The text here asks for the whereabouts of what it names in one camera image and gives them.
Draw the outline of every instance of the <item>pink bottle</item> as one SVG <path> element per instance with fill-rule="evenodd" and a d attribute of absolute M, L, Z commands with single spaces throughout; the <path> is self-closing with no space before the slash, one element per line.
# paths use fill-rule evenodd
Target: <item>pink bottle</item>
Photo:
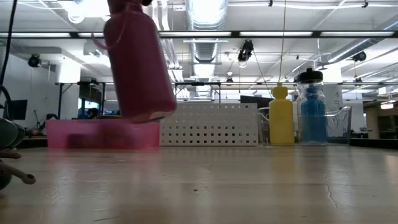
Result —
<path fill-rule="evenodd" d="M 164 118 L 177 106 L 156 25 L 141 3 L 108 0 L 104 27 L 121 114 L 132 123 Z"/>

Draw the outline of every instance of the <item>yellow squeeze bottle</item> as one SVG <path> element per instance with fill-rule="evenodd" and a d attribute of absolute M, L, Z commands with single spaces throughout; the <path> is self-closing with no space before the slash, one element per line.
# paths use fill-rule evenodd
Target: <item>yellow squeeze bottle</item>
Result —
<path fill-rule="evenodd" d="M 269 103 L 269 129 L 271 144 L 294 145 L 293 103 L 286 100 L 287 88 L 278 83 L 272 89 L 275 99 Z"/>

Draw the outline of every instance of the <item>ceiling duct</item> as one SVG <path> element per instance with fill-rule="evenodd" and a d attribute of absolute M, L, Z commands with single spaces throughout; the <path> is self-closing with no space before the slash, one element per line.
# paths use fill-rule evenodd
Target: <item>ceiling duct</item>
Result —
<path fill-rule="evenodd" d="M 228 0 L 185 0 L 189 30 L 222 30 L 226 20 Z M 209 78 L 214 74 L 218 43 L 192 43 L 192 60 L 196 76 Z"/>
<path fill-rule="evenodd" d="M 398 16 L 394 16 L 389 19 L 387 22 L 383 23 L 381 26 L 377 27 L 375 30 L 398 30 Z M 343 48 L 337 50 L 335 53 L 332 53 L 328 56 L 327 62 L 324 65 L 330 63 L 338 63 L 342 60 L 345 60 L 349 57 L 352 57 L 365 49 L 372 47 L 375 44 L 378 44 L 385 40 L 385 38 L 370 38 L 370 39 L 359 39 L 354 42 L 344 46 Z"/>

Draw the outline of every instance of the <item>table surface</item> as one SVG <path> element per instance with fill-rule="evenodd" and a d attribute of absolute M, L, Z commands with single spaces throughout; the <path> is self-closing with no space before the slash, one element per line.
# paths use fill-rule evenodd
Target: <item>table surface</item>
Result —
<path fill-rule="evenodd" d="M 1 224 L 397 223 L 398 152 L 353 147 L 25 149 L 35 185 L 0 192 Z"/>

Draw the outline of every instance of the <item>ceiling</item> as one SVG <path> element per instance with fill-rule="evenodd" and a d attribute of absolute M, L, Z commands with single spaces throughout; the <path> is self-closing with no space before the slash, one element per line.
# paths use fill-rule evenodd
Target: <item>ceiling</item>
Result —
<path fill-rule="evenodd" d="M 269 1 L 237 1 L 229 0 L 226 23 L 224 30 L 282 30 L 284 26 L 283 1 L 274 0 L 274 6 L 268 7 Z M 288 6 L 325 7 L 337 6 L 344 2 L 343 6 L 357 6 L 364 3 L 363 0 L 288 0 Z M 95 0 L 99 11 L 106 7 L 106 0 Z M 171 30 L 186 30 L 187 19 L 185 17 L 184 1 L 169 0 L 169 25 Z M 250 4 L 264 4 L 263 6 L 249 6 Z M 0 0 L 0 32 L 7 31 L 9 13 L 12 1 Z M 68 18 L 68 12 L 63 7 L 70 4 L 70 1 L 41 1 L 41 0 L 19 0 L 16 18 L 14 22 L 15 32 L 101 32 L 104 26 L 103 16 L 96 16 L 94 12 L 87 12 L 87 16 L 81 23 L 74 24 Z M 372 0 L 372 4 L 395 5 L 398 1 Z M 286 30 L 374 30 L 390 19 L 398 21 L 398 7 L 360 7 L 347 9 L 286 9 L 285 29 Z M 151 15 L 152 9 L 148 7 L 146 12 Z M 299 65 L 302 69 L 313 65 L 317 59 L 318 51 L 321 55 L 328 55 L 351 43 L 355 39 L 320 39 L 318 50 L 317 39 L 285 39 L 282 49 L 282 39 L 253 39 L 254 50 L 257 56 L 251 57 L 246 68 L 240 68 L 236 63 L 235 53 L 241 48 L 244 39 L 223 39 L 228 43 L 221 44 L 220 53 L 217 56 L 217 65 L 213 81 L 224 82 L 227 72 L 232 72 L 235 82 L 256 82 L 263 81 L 262 74 L 268 82 L 277 82 L 279 75 L 282 80 L 292 81 L 292 77 L 300 70 L 295 70 Z M 174 49 L 178 61 L 183 68 L 183 77 L 189 79 L 193 76 L 192 58 L 189 44 L 184 44 L 183 39 L 174 39 Z M 98 60 L 90 55 L 95 52 L 97 46 L 91 40 L 13 40 L 14 54 L 20 57 L 28 57 L 30 52 L 23 52 L 25 47 L 58 47 L 63 52 L 74 55 L 83 64 L 82 76 L 97 78 L 99 81 L 111 82 L 111 70 L 107 63 Z M 353 61 L 342 61 L 341 70 L 343 80 L 352 81 L 354 75 L 367 74 L 377 71 L 388 65 L 397 62 L 398 39 L 387 39 L 365 50 L 368 58 L 365 62 L 356 63 L 354 69 Z M 280 72 L 280 54 L 283 54 L 282 69 Z M 46 54 L 50 63 L 62 63 L 60 55 Z M 390 77 L 397 77 L 397 70 L 372 76 L 366 82 L 379 82 Z"/>

